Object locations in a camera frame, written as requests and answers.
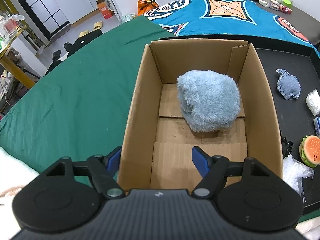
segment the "orange box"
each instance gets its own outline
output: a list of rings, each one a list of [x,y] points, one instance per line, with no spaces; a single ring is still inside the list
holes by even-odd
[[[113,16],[113,11],[110,11],[108,9],[106,2],[104,0],[97,1],[97,9],[100,10],[100,12],[102,13],[105,19],[109,19],[110,17]]]

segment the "slipper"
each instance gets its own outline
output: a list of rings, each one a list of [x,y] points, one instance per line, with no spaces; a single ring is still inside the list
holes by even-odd
[[[101,22],[97,22],[97,23],[95,23],[94,24],[94,30],[99,30],[99,29],[101,29],[102,28],[102,26],[103,26],[103,22],[101,21]]]
[[[87,35],[88,33],[89,33],[89,30],[85,30],[84,32],[81,32],[81,33],[79,34],[79,38],[81,38],[82,36]]]

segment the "blue fluffy plush toy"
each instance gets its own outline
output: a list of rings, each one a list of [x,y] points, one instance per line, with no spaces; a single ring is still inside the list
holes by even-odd
[[[229,128],[240,112],[236,82],[210,70],[191,70],[177,79],[183,117],[195,132]]]

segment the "white fabric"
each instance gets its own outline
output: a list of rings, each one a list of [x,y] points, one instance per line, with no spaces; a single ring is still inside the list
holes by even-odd
[[[61,58],[59,58],[58,60],[65,61],[67,59],[68,54],[69,52],[67,51],[67,53],[63,55]]]
[[[299,223],[296,230],[308,240],[320,239],[320,217]]]
[[[12,212],[12,200],[38,175],[0,147],[0,240],[8,240],[20,231]]]

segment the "black shoe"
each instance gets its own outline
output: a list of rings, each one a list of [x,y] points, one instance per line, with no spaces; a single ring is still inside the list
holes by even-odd
[[[63,47],[67,52],[69,52],[71,50],[72,44],[70,42],[67,42],[63,45]]]
[[[55,51],[53,54],[52,54],[52,61],[57,61],[59,58],[60,58],[60,55],[61,55],[61,50],[58,50],[58,51]]]

